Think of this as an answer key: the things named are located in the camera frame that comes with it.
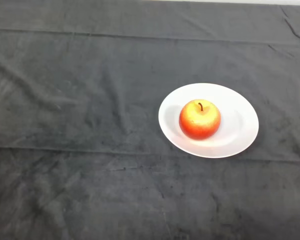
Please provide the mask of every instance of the table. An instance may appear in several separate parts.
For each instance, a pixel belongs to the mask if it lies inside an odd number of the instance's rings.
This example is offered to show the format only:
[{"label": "table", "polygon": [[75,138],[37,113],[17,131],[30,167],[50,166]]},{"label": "table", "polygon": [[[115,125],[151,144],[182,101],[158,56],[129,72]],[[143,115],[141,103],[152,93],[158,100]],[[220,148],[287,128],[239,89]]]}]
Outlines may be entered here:
[{"label": "table", "polygon": [[[189,155],[158,110],[191,83],[259,134]],[[300,240],[300,6],[0,1],[0,240]]]}]

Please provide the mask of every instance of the plate rim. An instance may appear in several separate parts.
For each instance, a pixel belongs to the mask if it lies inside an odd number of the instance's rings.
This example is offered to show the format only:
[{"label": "plate rim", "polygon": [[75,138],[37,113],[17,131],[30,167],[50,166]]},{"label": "plate rim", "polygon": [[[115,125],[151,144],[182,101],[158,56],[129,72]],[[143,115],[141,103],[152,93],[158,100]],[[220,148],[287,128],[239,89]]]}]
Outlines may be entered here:
[{"label": "plate rim", "polygon": [[[169,97],[170,94],[172,94],[173,92],[175,92],[176,90],[178,89],[181,89],[183,87],[187,87],[187,86],[190,86],[190,85],[201,85],[201,84],[204,84],[204,85],[214,85],[214,86],[218,86],[218,87],[222,87],[222,88],[226,88],[230,91],[233,91],[235,92],[236,94],[240,95],[241,97],[243,97],[248,103],[249,105],[252,107],[253,111],[255,112],[255,115],[256,115],[256,121],[257,121],[257,127],[256,127],[256,134],[255,136],[252,138],[251,142],[249,142],[246,146],[246,148],[240,150],[240,151],[236,151],[232,154],[225,154],[225,155],[220,155],[220,156],[205,156],[205,155],[200,155],[200,154],[196,154],[196,153],[193,153],[193,152],[190,152],[186,149],[184,149],[183,147],[180,147],[178,144],[175,144],[168,136],[167,134],[164,132],[163,128],[162,128],[162,121],[160,120],[160,110],[162,109],[162,104],[164,103],[164,101],[166,100],[167,97]],[[201,157],[201,158],[207,158],[207,159],[222,159],[222,158],[227,158],[227,157],[231,157],[231,156],[234,156],[234,155],[237,155],[239,153],[242,153],[244,150],[246,150],[247,148],[249,148],[253,143],[254,141],[256,140],[257,136],[258,136],[258,133],[259,133],[259,127],[260,127],[260,123],[259,123],[259,118],[258,118],[258,114],[254,108],[254,106],[252,106],[252,104],[244,97],[242,96],[240,93],[238,93],[237,91],[229,88],[229,87],[226,87],[226,86],[223,86],[223,85],[219,85],[219,84],[215,84],[215,83],[209,83],[209,82],[197,82],[197,83],[190,83],[190,84],[187,84],[187,85],[183,85],[183,86],[180,86],[176,89],[174,89],[173,91],[171,91],[161,102],[160,104],[160,107],[159,107],[159,111],[158,111],[158,121],[159,121],[159,126],[161,128],[161,131],[163,133],[163,135],[174,145],[176,146],[177,148],[179,148],[180,150],[188,153],[188,154],[191,154],[191,155],[194,155],[194,156],[197,156],[197,157]]]}]

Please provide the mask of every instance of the plate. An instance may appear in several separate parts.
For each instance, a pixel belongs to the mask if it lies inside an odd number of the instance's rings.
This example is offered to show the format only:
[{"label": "plate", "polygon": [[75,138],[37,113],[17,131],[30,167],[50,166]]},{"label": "plate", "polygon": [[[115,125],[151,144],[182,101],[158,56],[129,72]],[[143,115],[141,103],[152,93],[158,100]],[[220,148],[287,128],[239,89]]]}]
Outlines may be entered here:
[{"label": "plate", "polygon": [[[182,108],[195,99],[212,102],[221,113],[219,129],[204,140],[187,137],[179,126]],[[257,113],[247,99],[230,88],[211,83],[189,84],[174,90],[161,103],[158,117],[170,142],[204,158],[225,158],[242,152],[254,142],[259,130]]]}]

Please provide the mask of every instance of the apple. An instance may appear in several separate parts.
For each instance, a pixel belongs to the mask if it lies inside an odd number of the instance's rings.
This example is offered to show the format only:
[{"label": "apple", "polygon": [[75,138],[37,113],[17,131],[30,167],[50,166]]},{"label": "apple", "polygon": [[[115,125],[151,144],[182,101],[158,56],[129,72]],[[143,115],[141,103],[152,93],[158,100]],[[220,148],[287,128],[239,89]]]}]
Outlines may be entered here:
[{"label": "apple", "polygon": [[216,133],[220,126],[219,109],[210,101],[196,99],[181,110],[179,125],[185,135],[192,139],[206,139]]}]

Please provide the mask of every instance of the tablecloth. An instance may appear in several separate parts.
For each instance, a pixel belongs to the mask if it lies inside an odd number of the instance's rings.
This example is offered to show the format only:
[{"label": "tablecloth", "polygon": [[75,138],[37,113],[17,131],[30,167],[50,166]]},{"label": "tablecloth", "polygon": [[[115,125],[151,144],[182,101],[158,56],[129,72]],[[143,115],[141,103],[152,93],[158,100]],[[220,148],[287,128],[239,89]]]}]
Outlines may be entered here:
[{"label": "tablecloth", "polygon": [[[255,108],[244,152],[163,135],[174,89]],[[0,1],[0,240],[300,240],[300,6]]]}]

